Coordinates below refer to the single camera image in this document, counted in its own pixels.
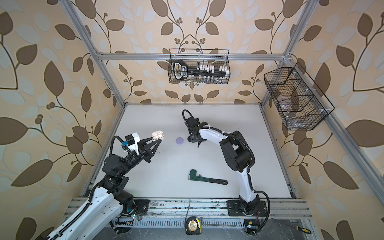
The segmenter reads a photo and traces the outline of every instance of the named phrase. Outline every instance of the black wire basket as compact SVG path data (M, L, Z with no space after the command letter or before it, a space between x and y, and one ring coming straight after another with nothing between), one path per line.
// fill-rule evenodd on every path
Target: black wire basket
M264 74L265 85L287 130L313 130L333 110L334 106L319 86L308 86L300 73L303 68L282 67ZM324 106L314 94L325 97Z
M224 49L171 48L169 82L228 84L231 75L228 54L229 50Z

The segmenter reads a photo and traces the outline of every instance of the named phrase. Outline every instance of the white tabletop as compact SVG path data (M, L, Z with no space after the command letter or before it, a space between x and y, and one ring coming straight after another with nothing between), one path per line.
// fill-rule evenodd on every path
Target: white tabletop
M220 146L205 141L197 148L197 143L187 141L183 109L212 127L225 132L240 131L256 158L251 168L254 189L265 191L270 198L291 198L258 105L128 105L116 135L124 139L137 132L140 139L145 139L162 130L165 138L151 163L142 161L126 174L126 191L134 197L238 197L236 173L226 164ZM176 144L178 137L184 139L183 144ZM118 140L113 154L126 156ZM228 185L190 181L191 169L203 177L225 179ZM96 182L104 175L100 170Z

